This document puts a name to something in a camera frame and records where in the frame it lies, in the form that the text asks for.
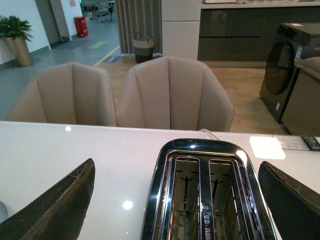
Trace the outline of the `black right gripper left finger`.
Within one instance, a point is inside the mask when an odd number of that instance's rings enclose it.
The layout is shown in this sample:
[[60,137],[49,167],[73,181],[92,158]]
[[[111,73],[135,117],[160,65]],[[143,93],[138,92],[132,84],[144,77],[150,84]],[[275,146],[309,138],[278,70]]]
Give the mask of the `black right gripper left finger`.
[[90,205],[95,163],[89,158],[0,224],[2,240],[76,240]]

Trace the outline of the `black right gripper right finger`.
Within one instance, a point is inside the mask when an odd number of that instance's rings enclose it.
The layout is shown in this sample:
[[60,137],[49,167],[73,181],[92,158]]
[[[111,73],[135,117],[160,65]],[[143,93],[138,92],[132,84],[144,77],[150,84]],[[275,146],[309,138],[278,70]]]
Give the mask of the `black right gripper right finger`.
[[267,161],[258,179],[283,240],[320,238],[320,194]]

